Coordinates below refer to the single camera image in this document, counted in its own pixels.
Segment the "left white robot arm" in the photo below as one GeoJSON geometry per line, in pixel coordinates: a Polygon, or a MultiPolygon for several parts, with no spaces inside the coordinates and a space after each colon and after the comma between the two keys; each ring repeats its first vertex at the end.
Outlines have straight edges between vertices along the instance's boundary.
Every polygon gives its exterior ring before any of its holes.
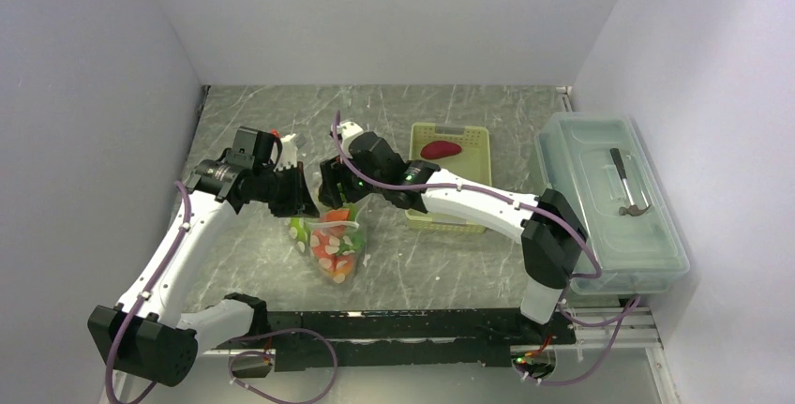
{"type": "Polygon", "coordinates": [[[197,356],[236,338],[255,348],[269,335],[264,301],[236,293],[197,313],[183,304],[216,238],[244,205],[261,202],[273,217],[315,217],[299,134],[237,129],[232,146],[201,161],[178,183],[181,204],[135,282],[112,307],[98,306],[87,327],[109,373],[122,371],[174,387],[197,356]]]}

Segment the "orange peach toy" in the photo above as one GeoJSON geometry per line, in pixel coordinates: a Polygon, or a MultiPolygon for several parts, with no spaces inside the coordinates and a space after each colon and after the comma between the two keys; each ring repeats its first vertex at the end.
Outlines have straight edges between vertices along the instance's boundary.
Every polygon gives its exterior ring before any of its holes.
{"type": "Polygon", "coordinates": [[[355,275],[356,258],[343,255],[333,258],[322,258],[317,261],[320,271],[334,283],[341,284],[355,275]]]}

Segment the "green perforated plastic basket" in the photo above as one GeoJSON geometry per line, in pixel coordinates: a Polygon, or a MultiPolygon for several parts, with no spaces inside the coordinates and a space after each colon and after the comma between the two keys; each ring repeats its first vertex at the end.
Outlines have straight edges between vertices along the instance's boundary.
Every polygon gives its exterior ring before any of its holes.
{"type": "MultiPolygon", "coordinates": [[[[464,179],[486,186],[492,185],[490,139],[485,127],[447,127],[433,123],[414,123],[409,159],[428,160],[464,179]],[[438,159],[423,157],[422,150],[433,142],[450,142],[458,145],[461,151],[438,159]]],[[[414,210],[407,210],[405,216],[407,226],[412,230],[462,233],[482,233],[486,230],[484,226],[460,217],[423,214],[414,210]]]]}

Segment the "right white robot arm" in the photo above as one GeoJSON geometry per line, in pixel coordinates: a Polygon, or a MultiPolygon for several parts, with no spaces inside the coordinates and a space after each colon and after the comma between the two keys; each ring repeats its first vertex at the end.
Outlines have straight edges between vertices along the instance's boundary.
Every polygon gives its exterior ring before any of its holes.
{"type": "Polygon", "coordinates": [[[331,136],[337,156],[321,165],[325,206],[377,194],[399,209],[456,217],[504,235],[521,246],[528,276],[517,332],[529,343],[551,333],[551,317],[587,246],[587,233],[561,193],[508,192],[432,162],[405,161],[384,138],[353,122],[335,123],[331,136]]]}

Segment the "dark red sweet potato toy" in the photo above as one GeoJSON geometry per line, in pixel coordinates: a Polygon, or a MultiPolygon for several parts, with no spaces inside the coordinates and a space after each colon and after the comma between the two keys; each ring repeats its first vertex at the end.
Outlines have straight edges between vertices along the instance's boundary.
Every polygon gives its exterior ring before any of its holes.
{"type": "Polygon", "coordinates": [[[427,160],[438,160],[460,154],[463,148],[455,143],[444,140],[429,142],[420,151],[420,156],[427,160]]]}

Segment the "clear polka dot zip bag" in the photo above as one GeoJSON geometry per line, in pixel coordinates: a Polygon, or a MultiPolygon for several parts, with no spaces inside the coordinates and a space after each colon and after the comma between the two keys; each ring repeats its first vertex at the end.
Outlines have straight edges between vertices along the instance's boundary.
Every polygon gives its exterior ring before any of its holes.
{"type": "Polygon", "coordinates": [[[323,275],[343,284],[355,277],[358,257],[366,250],[366,213],[364,202],[327,210],[319,218],[293,217],[288,235],[323,275]]]}

